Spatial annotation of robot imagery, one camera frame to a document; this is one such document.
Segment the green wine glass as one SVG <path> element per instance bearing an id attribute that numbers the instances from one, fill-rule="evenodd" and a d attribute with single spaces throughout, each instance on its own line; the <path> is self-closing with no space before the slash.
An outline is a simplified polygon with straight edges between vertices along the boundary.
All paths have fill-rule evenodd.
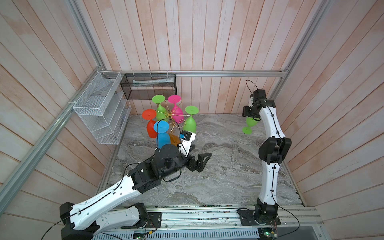
<path id="1" fill-rule="evenodd" d="M 152 97 L 152 102 L 157 104 L 156 110 L 156 119 L 157 121 L 167 118 L 168 111 L 165 107 L 162 106 L 162 103 L 165 102 L 166 98 L 163 95 L 155 95 Z"/>
<path id="2" fill-rule="evenodd" d="M 194 119 L 194 115 L 199 113 L 199 109 L 195 106 L 187 106 L 185 108 L 185 111 L 190 116 L 186 119 L 183 130 L 191 132 L 191 133 L 196 133 L 197 132 L 197 124 L 196 124 L 196 121 Z"/>
<path id="3" fill-rule="evenodd" d="M 246 118 L 246 124 L 247 126 L 242 129 L 243 133 L 246 135 L 250 135 L 252 131 L 252 127 L 256 126 L 258 124 L 258 120 L 254 120 L 253 118 L 247 117 Z"/>

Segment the blue wine glass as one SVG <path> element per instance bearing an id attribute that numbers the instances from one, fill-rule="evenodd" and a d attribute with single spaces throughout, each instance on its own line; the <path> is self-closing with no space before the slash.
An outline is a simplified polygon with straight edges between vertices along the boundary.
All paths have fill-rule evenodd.
<path id="1" fill-rule="evenodd" d="M 170 126 L 168 122 L 162 120 L 158 121 L 154 125 L 154 130 L 158 134 L 157 135 L 157 145 L 158 149 L 161 149 L 163 146 L 171 144 L 171 138 L 168 134 Z"/>

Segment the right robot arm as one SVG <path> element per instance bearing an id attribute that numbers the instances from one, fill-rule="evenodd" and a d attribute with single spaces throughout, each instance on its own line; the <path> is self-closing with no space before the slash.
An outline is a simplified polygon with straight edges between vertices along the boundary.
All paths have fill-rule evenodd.
<path id="1" fill-rule="evenodd" d="M 263 161 L 263 179 L 254 211 L 255 222 L 266 225 L 278 216 L 278 174 L 292 145 L 292 140 L 283 133 L 275 102 L 267 99 L 265 90 L 255 90 L 250 95 L 249 104 L 243 107 L 242 115 L 247 118 L 247 121 L 262 121 L 266 131 L 267 139 L 259 147 L 259 159 Z"/>

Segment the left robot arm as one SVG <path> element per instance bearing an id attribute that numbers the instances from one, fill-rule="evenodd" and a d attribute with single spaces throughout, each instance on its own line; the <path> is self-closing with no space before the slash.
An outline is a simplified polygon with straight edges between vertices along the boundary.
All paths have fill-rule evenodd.
<path id="1" fill-rule="evenodd" d="M 167 176 L 182 168 L 202 172 L 210 153 L 197 158 L 184 155 L 174 145 L 164 145 L 154 155 L 139 163 L 116 184 L 79 204 L 64 203 L 60 207 L 63 240 L 91 240 L 95 235 L 119 227 L 140 228 L 149 224 L 144 204 L 136 203 L 127 209 L 114 208 L 123 202 L 159 186 Z"/>

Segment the pink wine glass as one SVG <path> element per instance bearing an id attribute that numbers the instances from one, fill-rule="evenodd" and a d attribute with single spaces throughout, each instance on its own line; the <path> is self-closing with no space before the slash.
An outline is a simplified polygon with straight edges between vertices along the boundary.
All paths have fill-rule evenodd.
<path id="1" fill-rule="evenodd" d="M 182 98 L 179 95 L 172 95 L 168 98 L 168 102 L 174 105 L 171 110 L 171 117 L 178 124 L 181 124 L 184 121 L 183 110 L 178 106 L 178 103 L 181 102 L 181 100 Z"/>

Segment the red wine glass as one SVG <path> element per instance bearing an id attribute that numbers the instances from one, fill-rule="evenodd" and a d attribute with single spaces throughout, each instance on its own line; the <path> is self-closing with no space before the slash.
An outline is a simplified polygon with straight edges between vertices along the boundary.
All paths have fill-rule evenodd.
<path id="1" fill-rule="evenodd" d="M 156 111 L 152 110 L 152 109 L 145 110 L 142 113 L 143 119 L 148 121 L 147 133 L 148 133 L 149 137 L 152 139 L 156 139 L 158 136 L 158 133 L 154 130 L 154 125 L 156 123 L 156 121 L 154 121 L 154 119 L 156 118 L 156 116 L 157 116 Z"/>

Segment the black mesh basket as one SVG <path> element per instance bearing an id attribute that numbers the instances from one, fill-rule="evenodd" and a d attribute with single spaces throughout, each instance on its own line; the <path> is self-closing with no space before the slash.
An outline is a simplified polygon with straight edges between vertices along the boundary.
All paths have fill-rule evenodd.
<path id="1" fill-rule="evenodd" d="M 120 86 L 129 101 L 151 100 L 156 95 L 167 100 L 178 91 L 174 74 L 124 74 Z"/>

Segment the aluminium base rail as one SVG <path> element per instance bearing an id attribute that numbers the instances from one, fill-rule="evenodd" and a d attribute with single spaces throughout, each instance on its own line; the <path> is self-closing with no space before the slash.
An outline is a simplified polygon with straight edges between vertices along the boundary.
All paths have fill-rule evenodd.
<path id="1" fill-rule="evenodd" d="M 140 228 L 119 227 L 95 240 L 329 240 L 314 207 L 281 205 L 277 218 L 266 225 L 242 225 L 238 209 L 252 206 L 213 205 L 148 208 L 150 221 Z"/>

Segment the horizontal aluminium frame bar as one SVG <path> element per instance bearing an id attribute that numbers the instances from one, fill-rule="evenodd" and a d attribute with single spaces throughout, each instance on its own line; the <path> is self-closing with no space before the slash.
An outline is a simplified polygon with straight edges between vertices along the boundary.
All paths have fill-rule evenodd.
<path id="1" fill-rule="evenodd" d="M 285 77 L 287 71 L 282 70 L 213 70 L 213 71 L 106 71 L 106 73 L 120 73 L 139 75 L 175 75 L 176 77 Z"/>

